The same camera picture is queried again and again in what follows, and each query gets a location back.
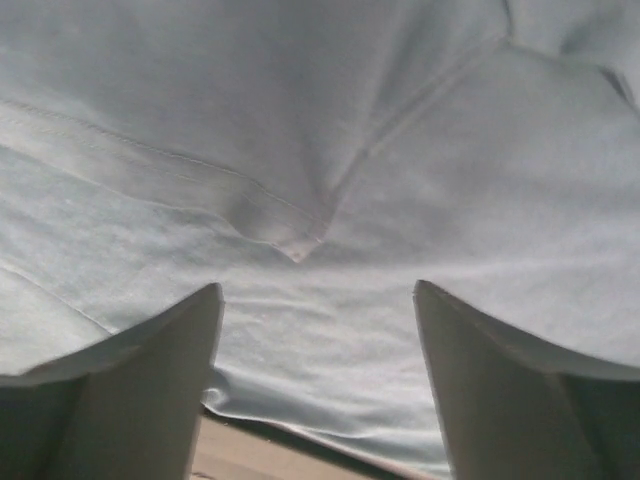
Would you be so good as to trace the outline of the blue-grey t shirt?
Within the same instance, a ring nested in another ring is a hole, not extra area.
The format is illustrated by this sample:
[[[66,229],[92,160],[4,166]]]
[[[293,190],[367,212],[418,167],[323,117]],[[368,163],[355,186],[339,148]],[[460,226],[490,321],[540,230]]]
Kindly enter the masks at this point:
[[[639,362],[635,1],[5,1],[1,370],[225,299],[205,407],[450,478],[427,280]]]

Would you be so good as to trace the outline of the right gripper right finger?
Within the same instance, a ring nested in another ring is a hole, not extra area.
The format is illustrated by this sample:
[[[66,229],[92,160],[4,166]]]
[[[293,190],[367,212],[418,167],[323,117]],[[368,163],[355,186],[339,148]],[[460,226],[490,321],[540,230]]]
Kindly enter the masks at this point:
[[[550,343],[431,282],[414,304],[454,478],[638,478],[638,368]]]

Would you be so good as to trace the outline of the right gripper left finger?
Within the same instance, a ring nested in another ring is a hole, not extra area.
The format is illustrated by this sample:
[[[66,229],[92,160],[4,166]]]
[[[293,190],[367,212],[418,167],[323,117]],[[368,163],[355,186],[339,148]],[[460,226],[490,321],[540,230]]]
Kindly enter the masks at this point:
[[[4,479],[185,479],[223,297],[209,284],[83,350],[1,379]]]

